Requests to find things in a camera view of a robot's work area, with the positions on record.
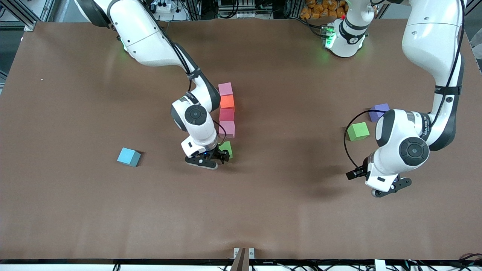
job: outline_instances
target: round joint cover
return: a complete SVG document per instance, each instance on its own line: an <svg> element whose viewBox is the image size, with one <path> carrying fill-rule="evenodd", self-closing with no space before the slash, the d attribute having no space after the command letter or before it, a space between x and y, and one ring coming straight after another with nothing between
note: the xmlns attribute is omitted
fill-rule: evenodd
<svg viewBox="0 0 482 271"><path fill-rule="evenodd" d="M400 157L409 166L418 166L428 158L429 149L425 141L409 137L400 143Z"/></svg>
<svg viewBox="0 0 482 271"><path fill-rule="evenodd" d="M186 121L193 125L202 125L206 122L208 112L201 105L192 105L186 109L184 117Z"/></svg>

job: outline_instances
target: brown table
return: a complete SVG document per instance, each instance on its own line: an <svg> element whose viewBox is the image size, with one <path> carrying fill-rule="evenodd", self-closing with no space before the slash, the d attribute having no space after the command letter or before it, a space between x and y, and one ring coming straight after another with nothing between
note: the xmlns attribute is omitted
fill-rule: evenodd
<svg viewBox="0 0 482 271"><path fill-rule="evenodd" d="M187 134L169 114L187 89L181 68L140 65L109 29L38 24L0 96L0 258L224 258L239 246L258 258L481 251L482 77L468 42L455 141L404 175L412 186L382 199L345 177L343 129L354 115L385 102L431 109L434 79L402 53L405 23L375 20L349 59L296 21L172 23L169 35L210 81L234 88L234 159L217 171L184 163ZM144 152L140 166L116 162L122 147ZM348 148L361 163L375 139Z"/></svg>

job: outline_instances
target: light blue cube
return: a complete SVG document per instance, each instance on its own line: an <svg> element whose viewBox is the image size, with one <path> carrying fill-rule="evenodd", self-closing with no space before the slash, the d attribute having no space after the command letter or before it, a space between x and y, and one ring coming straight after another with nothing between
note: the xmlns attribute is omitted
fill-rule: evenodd
<svg viewBox="0 0 482 271"><path fill-rule="evenodd" d="M125 165L136 167L137 163L139 162L139 158L141 158L141 154L137 151L133 149L122 148L119 157L117 158L117 161Z"/></svg>

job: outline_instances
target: pink cube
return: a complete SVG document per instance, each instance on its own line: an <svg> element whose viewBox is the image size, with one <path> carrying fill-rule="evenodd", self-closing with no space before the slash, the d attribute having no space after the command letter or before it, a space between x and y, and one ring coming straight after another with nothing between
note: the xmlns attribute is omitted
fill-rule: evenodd
<svg viewBox="0 0 482 271"><path fill-rule="evenodd" d="M221 96L233 94L233 89L231 88L231 83L219 84L218 88L219 88L219 94L221 94Z"/></svg>
<svg viewBox="0 0 482 271"><path fill-rule="evenodd" d="M234 121L234 109L232 108L221 108L219 110L219 120L225 122Z"/></svg>
<svg viewBox="0 0 482 271"><path fill-rule="evenodd" d="M234 122L219 121L219 137L224 137L224 130L226 130L227 138L234 138Z"/></svg>

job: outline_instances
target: magenta cube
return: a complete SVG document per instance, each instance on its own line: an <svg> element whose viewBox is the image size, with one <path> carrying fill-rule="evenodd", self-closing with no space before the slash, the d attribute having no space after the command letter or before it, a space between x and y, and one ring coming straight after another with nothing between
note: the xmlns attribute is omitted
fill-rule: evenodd
<svg viewBox="0 0 482 271"><path fill-rule="evenodd" d="M224 130L226 130L226 137L227 138L234 138L234 122L226 122L226 121L219 121L219 137L224 137Z"/></svg>
<svg viewBox="0 0 482 271"><path fill-rule="evenodd" d="M388 111L390 108L388 107L388 104L381 104L381 105L376 105L372 107L372 110L380 110L380 111ZM371 122L377 122L385 113L382 112L368 112L370 115L370 120Z"/></svg>
<svg viewBox="0 0 482 271"><path fill-rule="evenodd" d="M234 121L234 109L232 108L221 108L219 110L219 120L225 122Z"/></svg>
<svg viewBox="0 0 482 271"><path fill-rule="evenodd" d="M231 88L231 83L219 84L218 88L219 88L219 94L221 94L221 96L233 94L233 89Z"/></svg>

